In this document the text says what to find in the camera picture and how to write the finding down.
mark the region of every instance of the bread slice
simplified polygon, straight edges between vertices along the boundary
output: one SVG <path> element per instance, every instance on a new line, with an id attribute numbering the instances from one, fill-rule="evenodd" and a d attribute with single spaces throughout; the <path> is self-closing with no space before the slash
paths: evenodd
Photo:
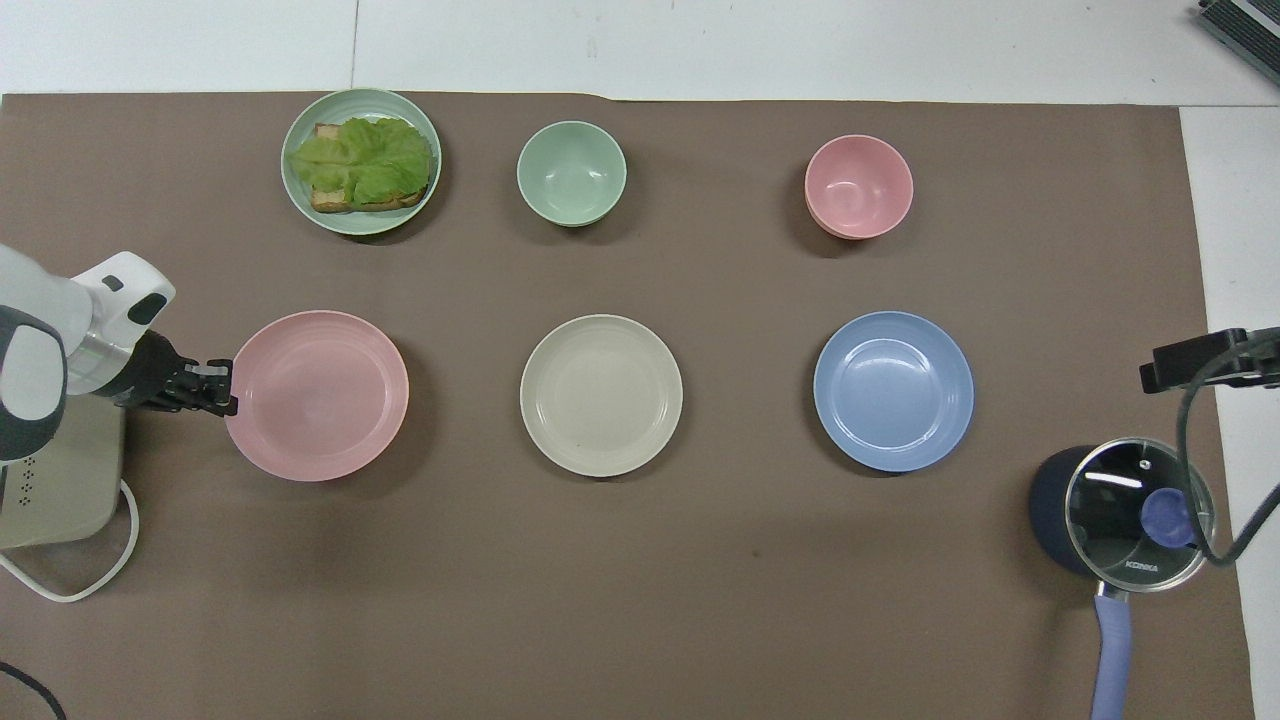
<path id="1" fill-rule="evenodd" d="M 342 126 L 333 126 L 328 123 L 316 123 L 316 137 L 325 137 L 329 140 L 338 140 L 338 128 Z M 412 208 L 422 201 L 422 196 L 426 195 L 426 188 L 419 190 L 413 195 L 406 195 L 403 197 L 392 197 L 387 202 L 366 202 L 364 205 L 351 205 L 347 202 L 347 195 L 342 190 L 334 190 L 333 192 L 320 192 L 316 188 L 311 188 L 311 208 L 317 213 L 380 213 L 383 210 L 399 210 L 401 208 Z"/>

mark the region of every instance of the pink bowl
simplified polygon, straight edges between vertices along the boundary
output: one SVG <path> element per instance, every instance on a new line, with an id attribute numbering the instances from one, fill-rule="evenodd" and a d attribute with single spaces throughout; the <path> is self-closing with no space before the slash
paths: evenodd
<path id="1" fill-rule="evenodd" d="M 364 468 L 399 430 L 408 373 L 390 338 L 355 315 L 280 318 L 236 355 L 227 418 L 251 462 L 289 480 L 330 480 Z"/>
<path id="2" fill-rule="evenodd" d="M 804 200 L 822 229 L 845 240 L 883 234 L 902 222 L 915 186 L 893 146 L 869 135 L 837 137 L 813 154 Z"/>

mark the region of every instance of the bowl rim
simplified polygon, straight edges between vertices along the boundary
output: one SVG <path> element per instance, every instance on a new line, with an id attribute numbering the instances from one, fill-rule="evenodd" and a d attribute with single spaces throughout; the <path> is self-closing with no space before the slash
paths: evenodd
<path id="1" fill-rule="evenodd" d="M 547 132 L 549 132 L 549 131 L 552 131 L 554 128 L 558 128 L 558 127 L 563 127 L 563 126 L 580 126 L 580 127 L 589 128 L 593 132 L 600 135 L 602 137 L 604 137 L 608 141 L 608 143 L 612 146 L 613 151 L 617 152 L 618 159 L 622 160 L 622 173 L 621 173 L 622 177 L 621 177 L 621 179 L 618 182 L 618 190 L 617 190 L 617 192 L 613 195 L 613 197 L 609 200 L 609 202 L 605 204 L 604 209 L 600 210 L 599 214 L 591 215 L 589 219 L 581 220 L 581 222 L 564 222 L 564 220 L 553 218 L 553 217 L 548 215 L 547 213 L 541 211 L 534 204 L 534 201 L 529 199 L 529 193 L 525 191 L 525 183 L 520 182 L 520 168 L 524 167 L 524 164 L 525 164 L 525 156 L 529 152 L 529 147 L 534 143 L 534 141 L 536 141 L 539 137 L 541 137 Z M 534 213 L 536 213 L 544 220 L 547 220 L 549 223 L 554 223 L 554 224 L 561 225 L 561 227 L 566 227 L 566 228 L 576 228 L 576 227 L 589 225 L 591 223 L 598 222 L 604 215 L 608 215 L 609 211 L 613 210 L 614 206 L 617 206 L 618 201 L 622 200 L 622 193 L 626 191 L 626 187 L 627 187 L 627 156 L 626 156 L 626 152 L 622 151 L 622 146 L 618 145 L 617 138 L 614 138 L 613 135 L 609 133 L 609 131 L 602 128 L 600 126 L 598 126 L 595 123 L 591 123 L 591 122 L 588 122 L 588 120 L 579 120 L 579 119 L 556 120 L 554 123 L 547 124 L 547 126 L 539 128 L 534 135 L 529 136 L 529 140 L 525 141 L 524 147 L 520 149 L 520 155 L 516 158 L 516 187 L 520 188 L 520 196 L 525 200 L 525 205 L 529 205 L 529 209 L 532 210 Z"/>
<path id="2" fill-rule="evenodd" d="M 836 229 L 832 224 L 829 224 L 827 220 L 824 220 L 822 218 L 822 215 L 820 215 L 820 213 L 818 213 L 818 210 L 814 209 L 814 206 L 813 206 L 813 199 L 809 195 L 809 178 L 810 178 L 810 176 L 813 173 L 813 164 L 818 159 L 818 156 L 822 155 L 823 152 L 828 151 L 828 147 L 831 147 L 832 145 L 836 145 L 836 143 L 842 143 L 844 145 L 844 143 L 847 143 L 850 141 L 859 141 L 859 142 L 861 142 L 861 141 L 870 141 L 874 145 L 879 145 L 879 146 L 883 146 L 883 147 L 888 149 L 890 152 L 892 152 L 893 156 L 897 158 L 897 161 L 901 164 L 902 169 L 906 170 L 906 183 L 908 183 L 906 205 L 902 208 L 902 213 L 897 218 L 895 218 L 893 222 L 888 224 L 888 227 L 886 227 L 884 229 L 881 229 L 878 232 L 873 232 L 873 233 L 849 233 L 849 232 L 845 232 L 845 231 Z M 805 208 L 809 209 L 809 217 L 812 217 L 813 220 L 815 223 L 818 223 L 818 225 L 822 229 L 824 229 L 828 233 L 831 233 L 831 234 L 833 234 L 833 236 L 836 236 L 838 238 L 842 238 L 842 240 L 869 240 L 869 238 L 873 238 L 873 237 L 879 237 L 879 236 L 882 236 L 882 234 L 892 231 L 893 228 L 896 228 L 897 225 L 900 225 L 904 219 L 906 219 L 906 214 L 911 210 L 911 204 L 914 201 L 915 201 L 915 177 L 911 174 L 911 165 L 908 164 L 906 158 L 902 156 L 902 152 L 899 151 L 897 147 L 893 147 L 893 145 L 891 145 L 888 141 L 886 141 L 883 138 L 879 138 L 879 137 L 876 137 L 874 135 L 850 133 L 850 135 L 841 135 L 841 136 L 833 137 L 833 138 L 828 140 L 827 142 L 823 142 L 822 147 L 819 147 L 818 150 L 814 151 L 814 154 L 809 158 L 809 163 L 805 165 L 805 169 L 804 169 L 804 202 L 805 202 Z"/>

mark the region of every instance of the sandwich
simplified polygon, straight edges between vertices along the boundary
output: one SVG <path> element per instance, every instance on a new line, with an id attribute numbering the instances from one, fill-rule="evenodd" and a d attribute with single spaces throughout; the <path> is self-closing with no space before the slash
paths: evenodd
<path id="1" fill-rule="evenodd" d="M 319 213 L 412 208 L 426 195 L 433 165 L 426 140 L 399 118 L 317 123 L 315 136 L 288 160 L 311 186 L 311 208 Z"/>

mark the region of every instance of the white cable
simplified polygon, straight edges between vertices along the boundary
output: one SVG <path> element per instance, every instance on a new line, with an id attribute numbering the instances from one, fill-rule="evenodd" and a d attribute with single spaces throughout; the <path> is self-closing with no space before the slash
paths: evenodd
<path id="1" fill-rule="evenodd" d="M 114 578 L 115 574 L 119 573 L 122 568 L 124 568 L 124 564 L 129 561 L 129 556 L 133 555 L 133 546 L 138 543 L 138 529 L 140 525 L 142 524 L 141 519 L 138 518 L 138 503 L 137 501 L 133 500 L 133 493 L 129 491 L 129 486 L 128 483 L 124 482 L 124 478 L 120 478 L 120 492 L 124 493 L 124 500 L 129 505 L 129 542 L 124 544 L 124 552 L 120 553 L 120 559 L 115 561 L 115 565 L 110 570 L 108 570 L 106 574 L 102 575 L 92 585 L 82 589 L 76 594 L 58 594 L 50 591 L 49 588 L 41 585 L 40 583 L 37 583 L 27 573 L 23 573 L 4 555 L 0 555 L 0 566 L 13 573 L 13 577 L 22 580 L 22 584 L 36 591 L 41 597 L 51 600 L 54 602 L 76 602 L 78 600 L 84 600 L 86 597 L 93 594 L 95 592 L 101 589 L 102 585 L 111 582 L 111 578 Z"/>

